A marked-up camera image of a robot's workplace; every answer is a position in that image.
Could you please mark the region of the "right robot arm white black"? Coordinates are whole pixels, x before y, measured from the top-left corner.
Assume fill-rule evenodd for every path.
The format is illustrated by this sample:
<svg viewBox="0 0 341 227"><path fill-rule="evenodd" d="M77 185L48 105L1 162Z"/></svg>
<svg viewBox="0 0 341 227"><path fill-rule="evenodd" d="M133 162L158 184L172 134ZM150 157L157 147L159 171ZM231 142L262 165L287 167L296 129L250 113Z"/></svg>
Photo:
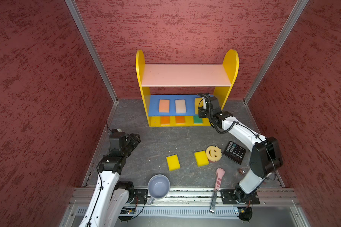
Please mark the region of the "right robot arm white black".
<svg viewBox="0 0 341 227"><path fill-rule="evenodd" d="M198 106L199 118L207 118L219 134L230 133L251 152L246 176L236 185L234 198L240 204L248 202L257 188L271 173L283 166L278 140L265 137L245 126L228 111L222 111L219 101L208 93L200 93L203 106Z"/></svg>

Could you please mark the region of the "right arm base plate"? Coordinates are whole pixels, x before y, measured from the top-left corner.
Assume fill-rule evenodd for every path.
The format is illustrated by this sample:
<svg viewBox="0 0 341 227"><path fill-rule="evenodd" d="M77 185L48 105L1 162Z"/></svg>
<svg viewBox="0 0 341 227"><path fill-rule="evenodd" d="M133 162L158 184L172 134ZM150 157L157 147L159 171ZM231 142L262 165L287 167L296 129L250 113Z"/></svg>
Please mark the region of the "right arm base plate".
<svg viewBox="0 0 341 227"><path fill-rule="evenodd" d="M257 192L254 191L250 194L245 194L241 190L220 190L221 193L221 199L224 205L259 205L259 197L257 195Z"/></svg>

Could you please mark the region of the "orange sponge yellow base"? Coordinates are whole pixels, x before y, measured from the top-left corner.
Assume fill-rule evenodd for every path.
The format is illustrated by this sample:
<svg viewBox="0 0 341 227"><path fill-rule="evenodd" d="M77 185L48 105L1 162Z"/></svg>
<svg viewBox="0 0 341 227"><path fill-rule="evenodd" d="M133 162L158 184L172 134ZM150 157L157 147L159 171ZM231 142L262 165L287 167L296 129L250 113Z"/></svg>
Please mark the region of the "orange sponge yellow base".
<svg viewBox="0 0 341 227"><path fill-rule="evenodd" d="M171 124L169 116L161 116L161 126L169 126Z"/></svg>
<svg viewBox="0 0 341 227"><path fill-rule="evenodd" d="M186 123L184 116L175 116L175 121L177 125L184 125Z"/></svg>

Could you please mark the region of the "large yellow sponge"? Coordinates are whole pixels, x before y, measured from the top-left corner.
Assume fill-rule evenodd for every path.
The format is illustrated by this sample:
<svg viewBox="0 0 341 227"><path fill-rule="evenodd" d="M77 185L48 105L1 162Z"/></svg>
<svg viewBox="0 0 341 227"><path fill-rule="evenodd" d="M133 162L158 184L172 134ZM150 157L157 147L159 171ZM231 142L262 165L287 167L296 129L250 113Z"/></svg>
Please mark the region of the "large yellow sponge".
<svg viewBox="0 0 341 227"><path fill-rule="evenodd" d="M204 98L201 97L195 98L195 115L199 114L199 107L203 108L203 100Z"/></svg>

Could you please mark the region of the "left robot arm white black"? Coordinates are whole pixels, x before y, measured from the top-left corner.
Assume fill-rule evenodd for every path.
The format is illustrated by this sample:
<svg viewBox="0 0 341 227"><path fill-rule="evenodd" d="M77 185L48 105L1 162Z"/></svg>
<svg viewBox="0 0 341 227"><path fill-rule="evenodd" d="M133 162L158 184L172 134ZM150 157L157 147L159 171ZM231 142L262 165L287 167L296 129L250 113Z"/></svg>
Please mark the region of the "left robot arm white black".
<svg viewBox="0 0 341 227"><path fill-rule="evenodd" d="M140 144L138 134L112 130L109 154L96 167L98 180L80 227L113 227L124 205L134 198L132 182L120 182L126 159Z"/></svg>

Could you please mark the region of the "salmon orange sponge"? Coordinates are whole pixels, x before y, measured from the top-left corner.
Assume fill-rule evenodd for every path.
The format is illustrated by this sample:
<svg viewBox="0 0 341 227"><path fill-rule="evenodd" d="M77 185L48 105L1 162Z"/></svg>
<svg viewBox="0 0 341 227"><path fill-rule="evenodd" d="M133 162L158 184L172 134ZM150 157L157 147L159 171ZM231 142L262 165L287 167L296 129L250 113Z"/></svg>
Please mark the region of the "salmon orange sponge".
<svg viewBox="0 0 341 227"><path fill-rule="evenodd" d="M169 99L160 99L158 111L159 111L159 113L169 113L169 111L170 111L170 100Z"/></svg>

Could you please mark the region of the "beige pink sponge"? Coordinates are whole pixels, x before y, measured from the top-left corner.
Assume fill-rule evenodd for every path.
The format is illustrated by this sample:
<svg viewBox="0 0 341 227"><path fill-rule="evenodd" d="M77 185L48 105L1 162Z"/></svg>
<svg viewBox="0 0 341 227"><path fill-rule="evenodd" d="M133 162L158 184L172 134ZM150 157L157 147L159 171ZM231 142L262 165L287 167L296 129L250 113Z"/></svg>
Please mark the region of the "beige pink sponge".
<svg viewBox="0 0 341 227"><path fill-rule="evenodd" d="M187 112L186 101L184 99L175 100L175 107L177 114L183 114Z"/></svg>

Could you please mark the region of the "green scrub sponge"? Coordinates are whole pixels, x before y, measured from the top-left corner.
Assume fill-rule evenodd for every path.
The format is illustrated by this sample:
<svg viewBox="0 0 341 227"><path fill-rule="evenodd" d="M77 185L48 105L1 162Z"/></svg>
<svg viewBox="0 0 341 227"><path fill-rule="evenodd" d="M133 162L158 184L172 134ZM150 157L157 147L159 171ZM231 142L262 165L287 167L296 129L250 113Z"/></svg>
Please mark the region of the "green scrub sponge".
<svg viewBox="0 0 341 227"><path fill-rule="evenodd" d="M195 115L195 116L193 116L193 123L194 124L203 124L203 119L201 119Z"/></svg>

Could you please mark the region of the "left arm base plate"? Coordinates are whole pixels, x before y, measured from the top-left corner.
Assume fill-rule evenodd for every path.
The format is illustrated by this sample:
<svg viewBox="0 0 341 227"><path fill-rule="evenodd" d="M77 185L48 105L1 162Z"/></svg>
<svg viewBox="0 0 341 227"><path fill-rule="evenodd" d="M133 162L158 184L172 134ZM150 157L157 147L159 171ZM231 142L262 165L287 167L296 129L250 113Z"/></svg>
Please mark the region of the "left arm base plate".
<svg viewBox="0 0 341 227"><path fill-rule="evenodd" d="M147 204L148 190L147 189L133 189L129 191L129 199L126 205L132 204Z"/></svg>

